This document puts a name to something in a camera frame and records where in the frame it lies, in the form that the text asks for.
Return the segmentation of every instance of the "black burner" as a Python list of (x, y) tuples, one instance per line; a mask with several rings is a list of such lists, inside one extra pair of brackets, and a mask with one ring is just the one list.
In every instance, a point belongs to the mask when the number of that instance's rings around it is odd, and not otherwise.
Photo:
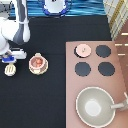
[(114, 66), (109, 62), (100, 63), (98, 70), (103, 76), (112, 76), (115, 73)]
[(111, 49), (106, 45), (99, 45), (96, 48), (96, 54), (100, 57), (108, 57), (111, 54)]
[(75, 72), (79, 76), (87, 76), (89, 75), (91, 68), (86, 62), (79, 62), (75, 66)]

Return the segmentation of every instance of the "white bowl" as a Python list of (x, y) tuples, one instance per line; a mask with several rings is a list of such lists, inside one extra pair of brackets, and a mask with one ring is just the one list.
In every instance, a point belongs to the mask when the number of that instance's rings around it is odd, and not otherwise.
[(108, 92), (99, 87), (88, 87), (79, 93), (76, 110), (84, 123), (102, 128), (109, 125), (115, 117), (115, 109), (111, 109), (112, 104), (114, 101)]

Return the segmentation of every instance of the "pink countertop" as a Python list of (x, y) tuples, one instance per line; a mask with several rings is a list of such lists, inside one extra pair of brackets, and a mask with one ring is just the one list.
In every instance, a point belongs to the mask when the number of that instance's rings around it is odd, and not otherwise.
[[(79, 58), (74, 54), (74, 49), (79, 44), (87, 44), (91, 48), (91, 55), (87, 58)], [(101, 58), (96, 54), (98, 45), (107, 45), (111, 48), (112, 54), (109, 57)], [(75, 65), (78, 62), (87, 62), (91, 72), (86, 77), (80, 77), (75, 73)], [(102, 76), (98, 71), (101, 62), (110, 62), (115, 67), (112, 76)], [(66, 43), (66, 128), (90, 128), (84, 124), (76, 112), (76, 98), (81, 90), (86, 87), (96, 86), (106, 90), (119, 103), (125, 99), (126, 87), (122, 75), (119, 58), (114, 41), (77, 41)], [(106, 128), (128, 128), (128, 110), (116, 111), (112, 123)]]

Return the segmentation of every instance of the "pot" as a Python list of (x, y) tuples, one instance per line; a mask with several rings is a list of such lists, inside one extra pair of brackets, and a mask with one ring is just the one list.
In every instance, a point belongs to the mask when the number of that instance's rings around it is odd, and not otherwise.
[[(41, 64), (40, 66), (37, 67), (37, 63), (36, 63), (36, 60), (37, 59), (40, 59), (41, 60)], [(43, 57), (41, 56), (40, 53), (36, 53), (35, 56), (33, 56), (30, 61), (29, 61), (29, 69), (30, 71), (33, 73), (33, 74), (36, 74), (36, 75), (40, 75), (40, 74), (43, 74), (47, 71), (48, 69), (48, 61)]]

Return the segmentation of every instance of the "cylindrical object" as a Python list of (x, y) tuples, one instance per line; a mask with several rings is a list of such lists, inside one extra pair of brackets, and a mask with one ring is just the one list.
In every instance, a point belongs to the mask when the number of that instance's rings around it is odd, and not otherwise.
[(16, 67), (14, 64), (10, 63), (9, 65), (7, 65), (5, 67), (5, 71), (4, 73), (7, 75), (7, 76), (13, 76), (15, 73), (16, 73)]
[(48, 61), (42, 57), (40, 53), (36, 53), (29, 61), (29, 69), (33, 74), (43, 74), (48, 69)]
[(60, 13), (65, 8), (65, 0), (45, 0), (44, 9), (47, 9), (51, 14)]
[(80, 44), (76, 47), (75, 52), (79, 57), (84, 58), (91, 54), (91, 48), (86, 44)]
[(122, 107), (124, 107), (123, 103), (111, 105), (111, 109), (117, 109), (117, 108), (122, 108)]

